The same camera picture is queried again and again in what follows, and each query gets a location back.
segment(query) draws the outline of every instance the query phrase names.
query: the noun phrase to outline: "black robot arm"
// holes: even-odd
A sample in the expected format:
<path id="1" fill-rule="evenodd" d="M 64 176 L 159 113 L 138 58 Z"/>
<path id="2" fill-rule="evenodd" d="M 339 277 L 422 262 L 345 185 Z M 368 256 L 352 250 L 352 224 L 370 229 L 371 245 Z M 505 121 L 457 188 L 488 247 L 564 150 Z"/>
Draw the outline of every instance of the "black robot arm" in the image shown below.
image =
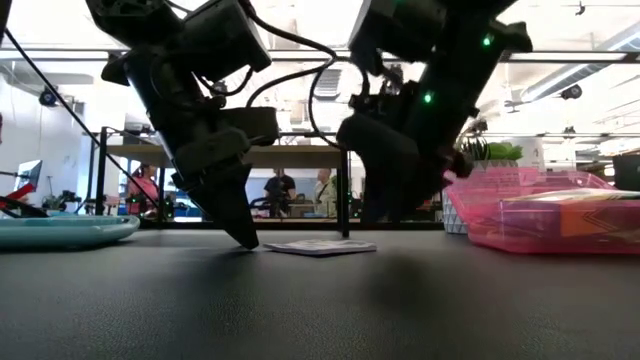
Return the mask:
<path id="1" fill-rule="evenodd" d="M 184 19 L 164 0 L 87 4 L 96 25 L 130 48 L 109 61 L 102 77 L 135 89 L 176 169 L 176 186 L 243 246 L 256 247 L 245 192 L 251 165 L 243 156 L 278 138 L 276 110 L 224 109 L 228 93 L 210 85 L 205 96 L 198 84 L 271 64 L 247 3 L 208 1 Z"/>
<path id="2" fill-rule="evenodd" d="M 374 76 L 392 77 L 381 52 L 426 63 L 417 82 L 397 92 L 354 96 L 354 115 L 338 141 L 366 169 L 362 221 L 400 221 L 472 164 L 454 150 L 456 137 L 505 51 L 533 50 L 526 25 L 496 17 L 515 0 L 365 0 L 349 48 Z"/>

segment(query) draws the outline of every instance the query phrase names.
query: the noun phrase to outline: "table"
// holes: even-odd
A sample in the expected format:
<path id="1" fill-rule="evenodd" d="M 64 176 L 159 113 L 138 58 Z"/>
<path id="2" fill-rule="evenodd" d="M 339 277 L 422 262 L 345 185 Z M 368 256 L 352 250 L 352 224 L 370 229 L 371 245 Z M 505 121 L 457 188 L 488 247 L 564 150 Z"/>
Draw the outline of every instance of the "table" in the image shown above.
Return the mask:
<path id="1" fill-rule="evenodd" d="M 107 154 L 137 160 L 143 164 L 155 165 L 160 168 L 158 183 L 158 197 L 164 198 L 165 169 L 173 164 L 160 145 L 132 144 L 107 145 L 107 139 L 113 129 L 103 127 L 100 132 L 100 151 L 98 155 L 98 175 L 96 184 L 96 215 L 104 214 L 104 177 Z M 311 145 L 274 145 L 267 147 L 252 147 L 246 154 L 245 161 L 252 163 L 254 168 L 288 168 L 288 169 L 322 169 L 335 168 L 337 176 L 338 199 L 337 229 L 343 237 L 349 237 L 349 160 L 346 151 L 340 151 L 330 146 Z M 158 212 L 164 212 L 164 202 L 158 202 Z"/>
<path id="2" fill-rule="evenodd" d="M 159 168 L 173 168 L 164 149 L 159 145 L 108 145 L 107 152 Z M 329 146 L 254 146 L 244 159 L 257 169 L 340 168 L 340 151 Z"/>
<path id="3" fill-rule="evenodd" d="M 441 232 L 352 237 L 379 251 L 313 259 L 149 231 L 0 255 L 0 359 L 640 357 L 637 258 L 508 255 Z"/>

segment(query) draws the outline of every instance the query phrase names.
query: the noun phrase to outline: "pink plastic bin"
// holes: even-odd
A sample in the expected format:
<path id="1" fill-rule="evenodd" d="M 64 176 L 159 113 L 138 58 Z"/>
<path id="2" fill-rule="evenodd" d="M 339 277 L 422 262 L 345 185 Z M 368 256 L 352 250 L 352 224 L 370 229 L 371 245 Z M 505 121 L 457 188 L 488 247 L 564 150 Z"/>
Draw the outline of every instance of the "pink plastic bin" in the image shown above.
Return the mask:
<path id="1" fill-rule="evenodd" d="M 588 202 L 509 200 L 580 188 L 605 194 Z M 610 200 L 611 190 L 579 171 L 488 168 L 445 191 L 477 245 L 529 254 L 640 254 L 640 200 Z"/>

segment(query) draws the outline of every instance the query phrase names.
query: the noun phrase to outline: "red object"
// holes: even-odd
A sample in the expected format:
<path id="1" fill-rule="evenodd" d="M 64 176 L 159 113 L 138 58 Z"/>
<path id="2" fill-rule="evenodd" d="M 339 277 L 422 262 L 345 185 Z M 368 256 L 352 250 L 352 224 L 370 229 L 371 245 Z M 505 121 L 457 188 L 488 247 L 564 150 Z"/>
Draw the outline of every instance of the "red object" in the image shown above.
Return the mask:
<path id="1" fill-rule="evenodd" d="M 20 189 L 12 192 L 11 194 L 5 196 L 9 199 L 13 199 L 13 200 L 19 200 L 21 199 L 23 196 L 27 195 L 28 193 L 34 191 L 36 188 L 31 185 L 31 184 L 27 184 L 23 187 L 21 187 Z M 0 203 L 0 209 L 4 209 L 4 207 L 7 206 L 7 204 L 5 203 Z"/>

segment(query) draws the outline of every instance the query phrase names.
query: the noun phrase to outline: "light blue tray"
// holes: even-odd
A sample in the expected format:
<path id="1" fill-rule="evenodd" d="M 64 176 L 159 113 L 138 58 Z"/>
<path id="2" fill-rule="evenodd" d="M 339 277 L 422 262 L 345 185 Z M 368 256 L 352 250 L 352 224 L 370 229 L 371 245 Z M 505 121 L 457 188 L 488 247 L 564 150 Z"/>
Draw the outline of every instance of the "light blue tray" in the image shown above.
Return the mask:
<path id="1" fill-rule="evenodd" d="M 139 226 L 135 216 L 0 219 L 0 248 L 96 246 L 124 239 Z"/>

